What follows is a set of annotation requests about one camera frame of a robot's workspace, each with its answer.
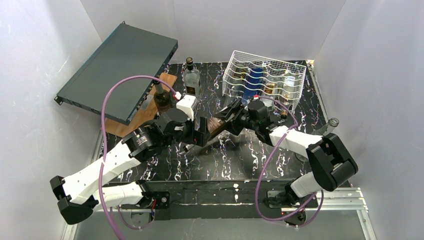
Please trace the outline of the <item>blue square glass bottle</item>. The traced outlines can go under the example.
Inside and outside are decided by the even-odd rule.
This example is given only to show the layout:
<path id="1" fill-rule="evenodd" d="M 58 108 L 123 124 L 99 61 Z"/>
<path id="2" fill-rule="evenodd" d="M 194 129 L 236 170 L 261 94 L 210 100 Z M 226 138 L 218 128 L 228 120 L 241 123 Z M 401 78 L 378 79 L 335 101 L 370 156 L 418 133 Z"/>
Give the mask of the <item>blue square glass bottle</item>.
<path id="1" fill-rule="evenodd" d="M 259 89 L 262 88 L 263 83 L 263 69 L 262 68 L 253 68 L 248 76 L 246 77 L 245 81 L 245 89 L 243 91 L 242 96 L 242 104 L 244 106 L 247 106 L 250 102 L 250 99 L 257 95 L 260 91 Z"/>

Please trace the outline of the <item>dark green wine bottle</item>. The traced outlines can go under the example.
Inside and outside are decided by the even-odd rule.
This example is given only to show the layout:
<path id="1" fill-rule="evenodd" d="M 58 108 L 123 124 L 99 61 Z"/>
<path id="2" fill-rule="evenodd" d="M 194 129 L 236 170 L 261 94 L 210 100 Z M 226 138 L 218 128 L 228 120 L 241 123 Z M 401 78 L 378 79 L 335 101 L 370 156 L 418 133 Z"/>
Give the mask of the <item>dark green wine bottle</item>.
<path id="1" fill-rule="evenodd" d="M 209 141 L 227 130 L 231 126 L 230 119 L 211 117 L 207 122 L 207 130 L 210 133 Z"/>

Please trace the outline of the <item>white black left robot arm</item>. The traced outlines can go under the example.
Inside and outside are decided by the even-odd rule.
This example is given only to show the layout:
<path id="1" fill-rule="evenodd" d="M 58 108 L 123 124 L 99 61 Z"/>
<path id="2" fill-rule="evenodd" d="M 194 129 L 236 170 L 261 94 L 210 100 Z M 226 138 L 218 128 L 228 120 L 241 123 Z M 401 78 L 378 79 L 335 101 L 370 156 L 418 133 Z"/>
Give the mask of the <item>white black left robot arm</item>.
<path id="1" fill-rule="evenodd" d="M 74 225 L 86 220 L 102 204 L 99 188 L 109 181 L 159 155 L 175 143 L 203 147 L 210 138 L 208 120 L 195 120 L 177 108 L 162 113 L 158 119 L 146 121 L 121 139 L 112 150 L 84 169 L 66 176 L 54 176 L 50 186 L 65 222 Z"/>

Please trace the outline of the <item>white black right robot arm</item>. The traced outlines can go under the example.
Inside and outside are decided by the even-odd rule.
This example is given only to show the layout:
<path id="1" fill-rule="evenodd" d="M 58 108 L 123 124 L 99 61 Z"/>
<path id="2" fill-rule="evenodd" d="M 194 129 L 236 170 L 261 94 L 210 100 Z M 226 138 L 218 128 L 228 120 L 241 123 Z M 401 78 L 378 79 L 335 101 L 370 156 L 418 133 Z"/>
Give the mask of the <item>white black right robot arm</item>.
<path id="1" fill-rule="evenodd" d="M 282 125 L 280 120 L 260 100 L 244 106 L 237 99 L 213 115 L 207 125 L 212 138 L 222 131 L 239 135 L 249 129 L 261 142 L 307 158 L 311 172 L 285 186 L 284 197 L 290 200 L 320 190 L 332 192 L 358 172 L 358 165 L 336 134 L 307 134 Z"/>

